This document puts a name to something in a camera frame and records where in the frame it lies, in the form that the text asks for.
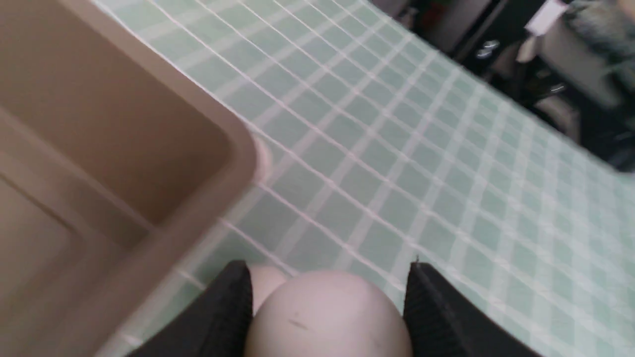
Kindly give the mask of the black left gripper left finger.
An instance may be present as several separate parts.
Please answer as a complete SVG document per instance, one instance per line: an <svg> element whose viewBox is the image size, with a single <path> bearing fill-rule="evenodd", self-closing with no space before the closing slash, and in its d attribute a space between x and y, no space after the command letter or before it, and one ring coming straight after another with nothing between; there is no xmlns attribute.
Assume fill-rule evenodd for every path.
<svg viewBox="0 0 635 357"><path fill-rule="evenodd" d="M253 320L253 287L244 260L233 260L177 318L130 357L242 357Z"/></svg>

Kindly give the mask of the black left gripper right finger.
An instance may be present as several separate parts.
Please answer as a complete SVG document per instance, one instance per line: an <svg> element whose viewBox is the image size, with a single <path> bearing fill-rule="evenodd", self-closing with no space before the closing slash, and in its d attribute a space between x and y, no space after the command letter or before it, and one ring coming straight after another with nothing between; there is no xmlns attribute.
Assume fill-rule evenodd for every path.
<svg viewBox="0 0 635 357"><path fill-rule="evenodd" d="M538 357L429 263L411 262L403 319L415 357Z"/></svg>

